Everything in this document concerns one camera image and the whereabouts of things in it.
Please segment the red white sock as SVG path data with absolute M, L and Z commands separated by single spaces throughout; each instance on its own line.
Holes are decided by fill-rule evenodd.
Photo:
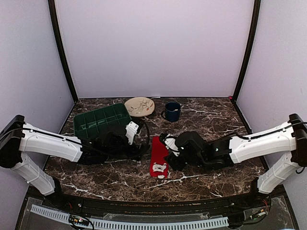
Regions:
M 159 137 L 155 136 L 152 140 L 150 176 L 159 179 L 166 179 L 168 175 L 168 163 L 165 157 L 168 156 L 167 148 L 160 142 Z

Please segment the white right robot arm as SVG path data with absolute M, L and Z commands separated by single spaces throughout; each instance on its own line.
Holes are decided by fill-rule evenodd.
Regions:
M 276 186 L 298 169 L 307 166 L 307 124 L 298 114 L 274 128 L 242 136 L 237 133 L 211 142 L 196 131 L 186 131 L 177 137 L 162 133 L 159 141 L 170 151 L 166 162 L 174 171 L 186 165 L 206 171 L 223 169 L 243 161 L 281 152 L 282 157 L 254 181 L 254 189 L 245 196 L 245 204 L 255 208 Z

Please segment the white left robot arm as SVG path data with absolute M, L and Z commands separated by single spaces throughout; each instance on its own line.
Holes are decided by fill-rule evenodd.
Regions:
M 134 137 L 142 124 L 130 121 L 127 125 L 108 126 L 101 135 L 80 139 L 41 130 L 17 115 L 0 133 L 0 165 L 16 171 L 34 186 L 57 209 L 63 209 L 68 199 L 61 193 L 56 178 L 43 172 L 27 155 L 36 152 L 63 158 L 82 165 L 103 164 L 108 159 L 135 160 L 149 148 L 149 141 L 137 145 Z

